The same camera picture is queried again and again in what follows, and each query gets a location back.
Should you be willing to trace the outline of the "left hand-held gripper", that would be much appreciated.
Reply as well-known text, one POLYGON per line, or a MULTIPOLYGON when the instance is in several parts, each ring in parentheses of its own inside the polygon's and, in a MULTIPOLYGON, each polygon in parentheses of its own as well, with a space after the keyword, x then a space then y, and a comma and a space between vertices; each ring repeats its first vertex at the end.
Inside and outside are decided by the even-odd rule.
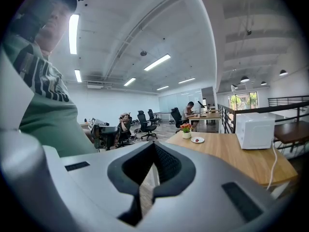
POLYGON ((119 138, 120 128, 118 126, 110 126, 108 122, 99 119, 92 118, 88 128, 97 150, 110 150, 119 138))

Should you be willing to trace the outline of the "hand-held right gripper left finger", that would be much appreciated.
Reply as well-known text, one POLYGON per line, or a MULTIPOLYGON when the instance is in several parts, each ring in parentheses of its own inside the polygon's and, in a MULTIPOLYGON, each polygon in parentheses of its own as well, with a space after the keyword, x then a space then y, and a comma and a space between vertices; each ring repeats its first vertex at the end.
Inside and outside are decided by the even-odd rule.
POLYGON ((122 213, 118 219, 136 226, 142 219, 140 206, 140 186, 154 163, 154 142, 148 142, 133 151, 112 161, 107 169, 107 175, 114 187, 124 194, 133 197, 129 210, 122 213))

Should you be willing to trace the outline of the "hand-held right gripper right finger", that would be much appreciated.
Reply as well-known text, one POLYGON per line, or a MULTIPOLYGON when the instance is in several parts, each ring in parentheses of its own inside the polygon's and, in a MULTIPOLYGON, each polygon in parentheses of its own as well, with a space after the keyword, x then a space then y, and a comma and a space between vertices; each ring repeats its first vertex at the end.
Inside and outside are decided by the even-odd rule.
POLYGON ((196 176, 196 167, 187 156, 161 143, 154 143, 154 165, 159 185, 154 188, 153 203, 158 198, 180 195, 196 176))

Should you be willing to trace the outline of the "person's left forearm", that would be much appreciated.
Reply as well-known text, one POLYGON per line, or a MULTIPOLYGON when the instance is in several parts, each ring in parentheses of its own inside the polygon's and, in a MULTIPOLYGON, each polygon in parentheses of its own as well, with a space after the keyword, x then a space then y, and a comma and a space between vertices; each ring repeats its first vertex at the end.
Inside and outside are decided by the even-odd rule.
POLYGON ((94 138, 91 135, 91 130, 89 129, 83 129, 85 135, 88 137, 88 139, 91 141, 91 143, 94 143, 94 138))

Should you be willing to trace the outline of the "white table leg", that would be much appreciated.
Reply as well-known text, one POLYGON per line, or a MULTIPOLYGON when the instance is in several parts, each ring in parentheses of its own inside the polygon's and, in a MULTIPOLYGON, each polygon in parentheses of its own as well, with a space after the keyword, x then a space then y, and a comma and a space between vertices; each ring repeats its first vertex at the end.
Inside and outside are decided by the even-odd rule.
POLYGON ((288 187, 290 182, 285 182, 279 186, 276 186, 273 191, 271 192, 271 196, 274 199, 277 199, 280 197, 280 195, 284 192, 284 190, 288 187))
POLYGON ((152 176, 153 176, 154 185, 159 186, 160 184, 159 175, 158 175, 157 167, 154 164, 152 165, 152 176))

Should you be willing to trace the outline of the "black office chair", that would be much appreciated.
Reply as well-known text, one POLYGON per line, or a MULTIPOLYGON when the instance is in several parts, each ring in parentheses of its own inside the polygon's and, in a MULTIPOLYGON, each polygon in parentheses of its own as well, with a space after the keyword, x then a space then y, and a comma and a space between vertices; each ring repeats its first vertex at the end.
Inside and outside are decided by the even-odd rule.
POLYGON ((149 115, 149 120, 151 122, 151 125, 156 125, 159 126, 160 125, 160 119, 157 118, 156 116, 154 116, 152 109, 148 110, 148 115, 149 115))
POLYGON ((157 126, 156 125, 148 125, 149 121, 147 121, 146 116, 144 114, 144 112, 142 110, 138 111, 138 120, 140 122, 140 130, 141 132, 144 133, 143 136, 141 136, 140 138, 146 138, 146 140, 148 141, 149 137, 154 137, 156 139, 158 139, 156 133, 153 133, 153 131, 156 130, 157 126))
POLYGON ((179 112, 179 109, 177 107, 172 108, 170 114, 175 121, 176 128, 178 129, 176 132, 179 132, 181 129, 181 125, 184 123, 184 121, 182 120, 182 116, 179 112))

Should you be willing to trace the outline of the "flowers in white pot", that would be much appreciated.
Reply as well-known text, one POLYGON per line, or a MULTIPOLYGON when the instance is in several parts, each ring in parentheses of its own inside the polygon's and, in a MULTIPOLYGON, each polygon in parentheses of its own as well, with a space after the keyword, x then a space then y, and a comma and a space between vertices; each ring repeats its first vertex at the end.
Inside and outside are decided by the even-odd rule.
POLYGON ((191 124, 184 123, 180 126, 182 131, 182 138, 184 139, 190 139, 191 138, 191 124))

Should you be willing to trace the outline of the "person's green t-shirt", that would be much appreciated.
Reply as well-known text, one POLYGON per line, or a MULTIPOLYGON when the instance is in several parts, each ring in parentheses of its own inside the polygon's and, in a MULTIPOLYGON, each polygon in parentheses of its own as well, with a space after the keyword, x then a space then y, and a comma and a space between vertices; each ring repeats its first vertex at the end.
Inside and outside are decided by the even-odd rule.
POLYGON ((13 34, 7 34, 3 47, 16 72, 34 92, 20 130, 55 148, 60 157, 96 153, 77 122, 78 110, 63 75, 43 56, 40 47, 13 34))

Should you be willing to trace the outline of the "white microwave oven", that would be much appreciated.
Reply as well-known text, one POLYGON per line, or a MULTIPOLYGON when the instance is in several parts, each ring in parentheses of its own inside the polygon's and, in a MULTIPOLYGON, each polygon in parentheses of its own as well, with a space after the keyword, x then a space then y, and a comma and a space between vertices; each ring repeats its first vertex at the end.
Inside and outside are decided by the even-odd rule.
POLYGON ((275 118, 272 113, 237 114, 235 134, 241 149, 260 150, 271 148, 275 118))

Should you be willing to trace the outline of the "large window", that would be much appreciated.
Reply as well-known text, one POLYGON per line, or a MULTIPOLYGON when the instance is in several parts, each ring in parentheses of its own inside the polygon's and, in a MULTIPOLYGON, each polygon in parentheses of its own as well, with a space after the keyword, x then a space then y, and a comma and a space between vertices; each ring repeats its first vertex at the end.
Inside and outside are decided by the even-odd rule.
POLYGON ((233 110, 247 110, 258 108, 257 92, 229 95, 228 103, 229 108, 233 110))

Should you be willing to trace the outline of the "ceiling tube lights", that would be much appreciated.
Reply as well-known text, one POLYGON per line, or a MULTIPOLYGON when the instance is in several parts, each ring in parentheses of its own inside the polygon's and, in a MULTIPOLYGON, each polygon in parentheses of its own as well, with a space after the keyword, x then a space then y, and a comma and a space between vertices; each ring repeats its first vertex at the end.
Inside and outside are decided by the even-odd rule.
POLYGON ((108 90, 158 93, 196 80, 194 48, 199 31, 185 10, 152 11, 118 34, 98 25, 86 29, 77 15, 69 22, 70 53, 78 84, 108 90))

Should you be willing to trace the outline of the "black metal railing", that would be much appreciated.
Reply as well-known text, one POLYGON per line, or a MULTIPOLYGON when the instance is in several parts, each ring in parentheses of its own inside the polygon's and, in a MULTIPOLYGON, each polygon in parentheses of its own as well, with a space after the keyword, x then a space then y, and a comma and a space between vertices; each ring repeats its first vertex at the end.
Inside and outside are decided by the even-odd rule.
MULTIPOLYGON (((235 133, 236 130, 236 115, 247 113, 272 113, 276 112, 291 112, 291 115, 275 115, 275 125, 293 123, 298 121, 309 122, 309 95, 291 96, 291 97, 277 97, 268 99, 268 107, 247 109, 247 110, 233 110, 224 105, 218 105, 219 114, 222 119, 221 129, 223 133, 235 133)), ((279 150, 283 151, 282 147, 286 146, 279 142, 279 150)))

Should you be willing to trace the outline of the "dark wooden table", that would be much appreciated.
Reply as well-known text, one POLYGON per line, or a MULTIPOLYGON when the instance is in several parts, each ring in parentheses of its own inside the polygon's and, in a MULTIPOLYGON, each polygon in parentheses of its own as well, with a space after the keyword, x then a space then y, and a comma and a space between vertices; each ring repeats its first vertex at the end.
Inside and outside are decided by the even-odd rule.
POLYGON ((292 153, 296 146, 304 145, 309 141, 309 122, 298 121, 276 125, 274 137, 277 141, 286 145, 282 149, 290 145, 290 153, 292 153))

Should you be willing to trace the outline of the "black chest-mounted device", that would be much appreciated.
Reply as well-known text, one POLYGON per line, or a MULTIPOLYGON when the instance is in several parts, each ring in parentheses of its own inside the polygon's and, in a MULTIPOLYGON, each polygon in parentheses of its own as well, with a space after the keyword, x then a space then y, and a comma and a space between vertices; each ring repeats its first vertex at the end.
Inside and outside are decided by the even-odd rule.
POLYGON ((40 29, 48 22, 53 9, 49 0, 25 0, 18 10, 20 17, 12 21, 9 29, 33 43, 40 29))

